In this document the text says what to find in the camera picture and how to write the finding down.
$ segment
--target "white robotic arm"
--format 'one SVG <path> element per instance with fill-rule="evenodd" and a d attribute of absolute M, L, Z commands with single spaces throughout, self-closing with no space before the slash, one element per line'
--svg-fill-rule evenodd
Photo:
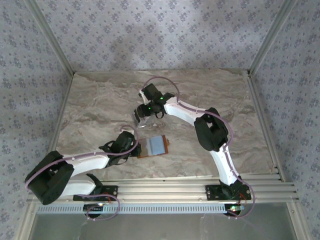
<path fill-rule="evenodd" d="M 187 104 L 181 100 L 179 102 L 189 108 L 192 108 L 192 109 L 195 109 L 198 111 L 202 111 L 202 112 L 205 111 L 205 109 L 203 109 L 203 108 L 194 107 L 194 106 Z M 186 108 L 180 106 L 177 102 L 176 97 L 172 97 L 166 102 L 166 104 L 164 105 L 164 110 L 168 115 L 176 116 L 176 117 L 186 121 L 187 123 L 191 124 L 192 126 L 195 126 L 195 121 L 197 118 L 204 115 L 203 113 L 200 113 L 197 111 L 190 111 L 190 110 L 187 110 Z M 233 184 L 237 180 L 237 178 L 232 173 L 232 170 L 234 170 L 235 167 L 234 167 L 233 162 L 231 160 L 229 148 L 228 148 L 228 146 L 225 147 L 225 145 L 226 145 L 226 143 L 224 143 L 219 148 L 219 151 L 211 150 L 209 152 L 210 152 L 211 156 L 213 157 L 214 163 L 218 169 L 220 181 L 229 186 L 229 185 Z M 230 169 L 230 167 L 228 165 L 226 154 L 228 154 L 228 158 L 231 163 L 232 169 Z"/>
<path fill-rule="evenodd" d="M 176 116 L 195 127 L 198 141 L 211 154 L 220 177 L 220 185 L 205 186 L 207 193 L 214 192 L 215 196 L 232 200 L 239 198 L 240 192 L 247 191 L 231 160 L 227 147 L 228 130 L 219 120 L 215 108 L 205 110 L 181 100 L 178 102 L 173 94 L 162 95 L 153 84 L 146 86 L 140 94 L 145 104 L 138 106 L 132 115 L 138 127 L 142 127 L 151 115 L 159 118 L 159 113 L 162 113 L 161 118 L 165 114 Z M 139 156 L 141 146 L 137 141 L 134 135 L 124 131 L 116 141 L 99 147 L 104 152 L 64 158 L 57 151 L 52 151 L 26 177 L 26 186 L 44 205 L 51 204 L 62 196 L 102 194 L 105 189 L 102 183 L 94 175 L 83 173 L 118 165 L 120 159 Z"/>

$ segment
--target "floral wallpaper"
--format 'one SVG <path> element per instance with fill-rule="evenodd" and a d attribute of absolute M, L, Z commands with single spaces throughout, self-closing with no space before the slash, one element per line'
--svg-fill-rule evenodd
<path fill-rule="evenodd" d="M 320 240 L 320 2 L 298 0 L 254 76 L 283 169 Z"/>
<path fill-rule="evenodd" d="M 1 0 L 0 9 L 0 240 L 10 240 L 69 79 L 24 2 Z"/>
<path fill-rule="evenodd" d="M 75 72 L 243 68 L 283 0 L 38 0 Z"/>

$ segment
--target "wire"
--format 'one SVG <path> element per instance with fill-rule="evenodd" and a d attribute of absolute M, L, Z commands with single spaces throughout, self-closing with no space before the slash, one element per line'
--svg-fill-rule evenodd
<path fill-rule="evenodd" d="M 179 104 L 179 106 L 181 106 L 181 107 L 183 107 L 183 108 L 185 108 L 185 109 L 187 109 L 187 110 L 189 110 L 189 111 L 192 111 L 192 112 L 197 112 L 197 113 L 203 113 L 203 114 L 211 115 L 211 116 L 219 119 L 220 121 L 222 121 L 222 122 L 225 124 L 225 126 L 227 127 L 227 129 L 228 129 L 228 131 L 229 131 L 229 133 L 230 133 L 230 139 L 229 139 L 229 141 L 222 147 L 222 148 L 223 148 L 223 152 L 224 152 L 225 157 L 226 157 L 227 164 L 228 164 L 229 168 L 231 169 L 232 174 L 237 178 L 237 180 L 239 180 L 242 184 L 247 185 L 248 188 L 250 189 L 250 191 L 252 192 L 252 205 L 251 205 L 250 210 L 249 210 L 246 214 L 244 214 L 244 215 L 242 215 L 242 216 L 237 216 L 236 214 L 234 214 L 234 213 L 231 212 L 231 211 L 227 211 L 227 212 L 231 213 L 231 214 L 234 215 L 236 218 L 244 218 L 244 217 L 248 216 L 248 215 L 252 212 L 252 210 L 254 209 L 254 206 L 255 206 L 255 203 L 256 203 L 256 195 L 255 195 L 255 192 L 254 192 L 253 188 L 251 187 L 251 185 L 248 184 L 247 182 L 245 182 L 244 180 L 242 180 L 242 179 L 236 174 L 235 169 L 234 169 L 234 168 L 232 167 L 232 165 L 231 165 L 231 161 L 230 161 L 229 156 L 228 156 L 228 153 L 227 153 L 227 151 L 228 151 L 228 150 L 227 150 L 227 147 L 232 143 L 232 141 L 233 141 L 233 139 L 234 139 L 234 131 L 233 131 L 233 129 L 231 128 L 230 124 L 229 124 L 224 118 L 222 118 L 221 116 L 219 116 L 219 115 L 217 115 L 217 114 L 215 114 L 215 113 L 212 113 L 212 112 L 210 112 L 210 111 L 205 111 L 205 110 L 194 109 L 194 108 L 191 108 L 191 107 L 188 107 L 188 106 L 183 105 L 181 102 L 179 102 L 179 100 L 180 100 L 180 91 L 179 91 L 178 86 L 177 86 L 172 80 L 170 80 L 170 79 L 167 78 L 167 77 L 164 77 L 164 76 L 153 76 L 153 77 L 151 77 L 149 80 L 147 80 L 147 81 L 144 83 L 144 85 L 143 85 L 142 88 L 144 88 L 144 87 L 147 85 L 147 83 L 150 82 L 150 81 L 153 80 L 153 79 L 165 79 L 165 80 L 169 81 L 170 83 L 172 83 L 172 85 L 173 85 L 173 86 L 175 87 L 175 89 L 177 90 L 176 101 L 177 101 L 177 103 Z"/>
<path fill-rule="evenodd" d="M 78 196 L 80 197 L 83 197 L 83 198 L 97 198 L 97 197 L 108 197 L 108 198 L 112 198 L 114 200 L 116 200 L 116 202 L 118 203 L 118 207 L 116 208 L 116 211 L 114 214 L 112 214 L 111 216 L 108 216 L 108 217 L 104 217 L 104 218 L 92 218 L 89 216 L 89 212 L 96 208 L 97 206 L 92 206 L 90 207 L 87 211 L 86 211 L 86 218 L 88 220 L 92 220 L 92 221 L 105 221 L 105 220 L 109 220 L 109 219 L 112 219 L 114 218 L 116 215 L 118 215 L 119 211 L 120 211 L 120 201 L 117 197 L 113 196 L 113 195 L 110 195 L 110 194 L 96 194 L 96 195 L 85 195 L 85 194 L 78 194 Z"/>
<path fill-rule="evenodd" d="M 109 203 L 111 203 L 111 199 L 110 199 L 110 197 L 108 196 L 108 202 Z"/>
<path fill-rule="evenodd" d="M 111 155 L 111 156 L 122 156 L 122 155 L 126 155 L 130 152 L 132 152 L 136 146 L 138 145 L 138 139 L 139 139 L 139 135 L 138 135 L 138 131 L 133 127 L 133 126 L 130 126 L 130 125 L 123 125 L 121 126 L 120 128 L 120 131 L 123 129 L 123 128 L 131 128 L 133 131 L 134 131 L 134 135 L 135 135 L 135 138 L 136 138 L 136 141 L 135 141 L 135 144 L 133 145 L 133 147 L 131 149 L 129 149 L 128 151 L 124 151 L 124 152 L 120 152 L 120 153 L 113 153 L 113 152 L 90 152 L 90 153 L 85 153 L 85 154 L 80 154 L 80 155 L 76 155 L 76 156 L 70 156 L 70 157 L 65 157 L 65 158 L 61 158 L 61 159 L 58 159 L 56 161 L 53 161 L 51 163 L 49 163 L 48 165 L 42 167 L 41 169 L 39 169 L 37 172 L 35 172 L 26 182 L 25 182 L 25 189 L 29 190 L 29 184 L 32 182 L 32 180 L 34 180 L 39 174 L 41 174 L 43 171 L 45 171 L 46 169 L 50 168 L 51 166 L 53 165 L 56 165 L 58 163 L 61 163 L 61 162 L 64 162 L 64 161 L 70 161 L 70 160 L 79 160 L 79 159 L 82 159 L 82 158 L 87 158 L 87 157 L 92 157 L 92 156 L 108 156 L 108 155 Z"/>
<path fill-rule="evenodd" d="M 239 196 L 240 196 L 239 204 L 241 203 L 241 199 L 243 199 L 244 200 L 244 207 L 246 207 L 247 206 L 246 197 L 242 193 L 239 193 Z"/>

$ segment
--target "marble surface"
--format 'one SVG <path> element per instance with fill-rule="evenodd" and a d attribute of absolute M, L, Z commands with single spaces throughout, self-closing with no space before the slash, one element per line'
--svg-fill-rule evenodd
<path fill-rule="evenodd" d="M 139 89 L 151 76 L 173 80 L 181 99 L 196 107 L 215 107 L 231 125 L 230 154 L 239 173 L 270 173 L 273 163 L 242 70 L 197 69 L 75 74 L 63 114 L 57 150 L 63 155 L 97 150 L 115 140 L 142 99 Z M 164 94 L 175 88 L 163 79 L 153 83 Z M 199 144 L 194 127 L 174 116 L 154 118 L 139 129 L 140 138 L 165 135 L 169 153 L 94 170 L 100 180 L 183 176 L 218 176 L 210 154 Z"/>

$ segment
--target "aluminum frame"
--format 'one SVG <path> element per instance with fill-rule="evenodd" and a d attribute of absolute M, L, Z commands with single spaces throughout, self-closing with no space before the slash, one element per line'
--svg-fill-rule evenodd
<path fill-rule="evenodd" d="M 90 211 L 89 214 L 113 214 L 117 210 L 117 204 L 104 204 L 100 211 Z M 84 214 L 83 204 L 50 204 L 40 206 L 38 214 Z M 123 203 L 118 214 L 225 214 L 225 205 L 202 203 L 202 204 L 172 204 L 172 203 Z"/>
<path fill-rule="evenodd" d="M 296 5 L 297 0 L 284 0 L 280 9 L 270 26 L 268 33 L 266 34 L 258 52 L 256 53 L 254 59 L 250 64 L 250 72 L 254 74 L 261 63 L 264 61 L 270 47 L 274 43 L 276 37 L 278 36 L 282 26 L 286 22 L 289 14 L 291 13 L 292 8 Z"/>
<path fill-rule="evenodd" d="M 29 8 L 31 14 L 33 15 L 36 23 L 40 27 L 41 31 L 43 32 L 46 40 L 50 44 L 53 52 L 55 53 L 56 57 L 58 58 L 59 62 L 61 63 L 62 67 L 71 78 L 74 75 L 74 71 L 68 61 L 67 56 L 65 55 L 64 51 L 62 50 L 55 34 L 53 33 L 51 27 L 49 26 L 43 12 L 41 11 L 38 3 L 36 0 L 24 0 L 25 4 Z"/>
<path fill-rule="evenodd" d="M 64 97 L 58 123 L 54 131 L 54 137 L 50 143 L 50 151 L 55 150 L 59 138 L 63 113 L 66 107 L 69 92 L 72 86 L 72 80 L 68 86 Z M 285 174 L 281 168 L 281 162 L 275 144 L 271 138 L 270 130 L 267 127 L 266 116 L 264 115 L 261 102 L 257 97 L 257 91 L 254 83 L 248 78 L 248 87 L 252 96 L 252 101 L 260 121 L 262 131 L 267 142 L 272 161 L 275 166 L 275 173 L 271 174 L 242 174 L 242 177 L 256 193 L 257 203 L 287 203 L 291 221 L 298 240 L 312 239 L 306 219 L 303 215 L 301 204 L 296 193 L 296 188 L 292 182 L 286 182 Z M 118 198 L 125 204 L 226 204 L 233 201 L 207 201 L 205 185 L 218 184 L 219 177 L 200 176 L 200 177 L 168 177 L 151 179 L 128 179 L 104 181 L 105 185 L 118 185 Z M 41 203 L 29 195 L 28 207 L 26 209 L 23 221 L 16 240 L 28 239 L 35 215 Z M 69 206 L 75 204 L 70 197 L 61 198 L 56 201 L 57 204 Z"/>

